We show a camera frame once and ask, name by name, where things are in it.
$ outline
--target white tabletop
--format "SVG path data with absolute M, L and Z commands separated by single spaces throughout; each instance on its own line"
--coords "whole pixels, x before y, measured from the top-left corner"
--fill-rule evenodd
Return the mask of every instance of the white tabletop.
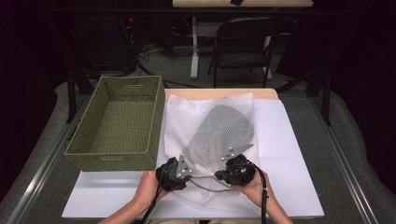
M 173 0 L 173 7 L 236 7 L 231 0 Z M 245 0 L 240 7 L 312 7 L 312 0 Z
M 261 168 L 270 176 L 275 195 L 287 214 L 297 218 L 324 216 L 282 102 L 255 99 L 254 117 Z M 164 154 L 163 130 L 164 127 L 157 167 L 167 161 Z M 81 172 L 62 217 L 108 217 L 133 198 L 141 174 L 141 172 Z M 207 209 L 170 193 L 157 203 L 149 218 L 240 217 L 257 218 L 258 215 L 253 212 L 242 214 Z

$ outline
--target chair backrest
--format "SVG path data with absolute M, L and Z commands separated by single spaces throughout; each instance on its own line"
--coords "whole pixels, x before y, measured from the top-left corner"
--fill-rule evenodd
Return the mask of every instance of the chair backrest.
M 272 17 L 236 18 L 224 22 L 216 38 L 255 38 L 279 35 L 284 22 Z

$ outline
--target green woven basket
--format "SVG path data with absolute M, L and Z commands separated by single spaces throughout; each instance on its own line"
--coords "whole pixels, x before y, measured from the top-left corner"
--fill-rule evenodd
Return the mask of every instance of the green woven basket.
M 85 172 L 154 170 L 164 101 L 161 77 L 101 77 L 64 155 Z

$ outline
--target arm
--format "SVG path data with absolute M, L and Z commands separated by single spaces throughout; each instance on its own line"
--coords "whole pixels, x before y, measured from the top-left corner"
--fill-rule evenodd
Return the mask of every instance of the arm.
M 155 178 L 155 171 L 147 171 L 143 173 L 142 177 L 140 178 L 140 183 L 137 187 L 136 194 L 132 200 L 125 204 L 119 211 L 110 217 L 105 218 L 99 223 L 131 223 L 141 213 L 149 208 L 152 200 L 154 199 L 157 186 L 158 181 Z M 168 192 L 163 190 L 158 197 L 157 202 L 167 193 Z
M 268 198 L 266 213 L 276 224 L 290 224 L 293 223 L 288 217 L 282 206 L 276 199 L 274 191 L 270 185 L 267 173 L 263 172 L 268 188 Z M 255 203 L 257 206 L 262 206 L 262 180 L 259 172 L 256 171 L 253 180 L 246 186 L 232 186 L 233 189 L 241 191 L 246 194 L 247 197 Z

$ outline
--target white mesh bag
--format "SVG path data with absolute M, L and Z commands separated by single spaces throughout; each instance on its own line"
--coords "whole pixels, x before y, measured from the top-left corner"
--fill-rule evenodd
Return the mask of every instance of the white mesh bag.
M 260 213 L 245 195 L 214 177 L 216 171 L 224 170 L 221 157 L 230 147 L 253 144 L 243 154 L 259 165 L 252 93 L 209 101 L 171 95 L 166 105 L 164 143 L 169 158 L 183 154 L 192 169 L 187 187 L 174 191 L 177 196 L 206 208 Z

